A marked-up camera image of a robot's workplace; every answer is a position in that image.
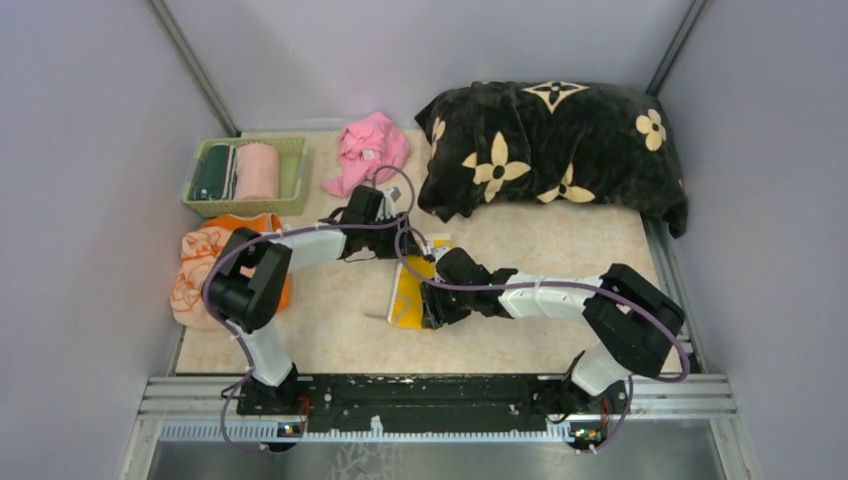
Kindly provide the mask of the grey yellow duck towel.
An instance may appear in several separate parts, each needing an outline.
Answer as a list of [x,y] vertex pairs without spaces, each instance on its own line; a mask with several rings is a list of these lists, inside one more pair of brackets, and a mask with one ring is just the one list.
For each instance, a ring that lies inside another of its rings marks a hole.
[[[415,272],[422,274],[430,280],[434,280],[435,269],[422,256],[421,251],[453,247],[455,241],[447,233],[428,234],[426,238],[427,241],[424,247],[421,247],[419,239],[414,240],[414,245],[410,246],[409,241],[411,240],[411,236],[404,234],[401,240],[401,251],[404,253],[404,260]],[[429,325],[429,320],[425,319],[425,308],[420,291],[421,285],[421,280],[402,262],[398,262],[387,311],[385,313],[366,313],[366,316],[377,320],[385,320],[389,325],[397,328],[414,330],[432,329],[432,326]]]

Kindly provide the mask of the black floral pillow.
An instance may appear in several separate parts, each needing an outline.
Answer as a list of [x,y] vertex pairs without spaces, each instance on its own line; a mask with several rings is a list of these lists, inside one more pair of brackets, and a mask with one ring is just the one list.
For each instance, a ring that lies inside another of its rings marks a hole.
[[417,115],[431,147],[418,193],[443,221],[497,202],[619,205],[679,238],[689,201],[658,98],[596,82],[476,81]]

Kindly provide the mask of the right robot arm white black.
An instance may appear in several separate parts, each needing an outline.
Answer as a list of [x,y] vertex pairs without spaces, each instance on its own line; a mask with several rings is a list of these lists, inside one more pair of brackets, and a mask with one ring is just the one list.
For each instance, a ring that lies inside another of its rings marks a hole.
[[658,379],[671,353],[684,355],[678,334],[681,307],[628,265],[577,279],[533,275],[515,268],[488,270],[462,248],[439,248],[421,278],[424,324],[453,324],[472,313],[508,319],[547,318],[583,324],[597,343],[577,355],[553,393],[549,413],[590,411],[609,387],[635,376]]

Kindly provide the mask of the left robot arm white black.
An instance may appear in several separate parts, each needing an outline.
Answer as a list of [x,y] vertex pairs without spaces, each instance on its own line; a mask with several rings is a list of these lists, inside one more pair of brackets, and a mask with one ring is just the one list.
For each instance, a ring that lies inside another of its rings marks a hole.
[[408,214],[398,208],[401,192],[392,187],[354,189],[348,203],[313,226],[259,233],[234,231],[202,289],[208,312],[234,334],[248,361],[239,389],[241,415],[294,414],[305,402],[294,361],[274,318],[287,277],[304,267],[347,260],[362,250],[379,259],[395,255],[394,241],[417,252],[402,233]]

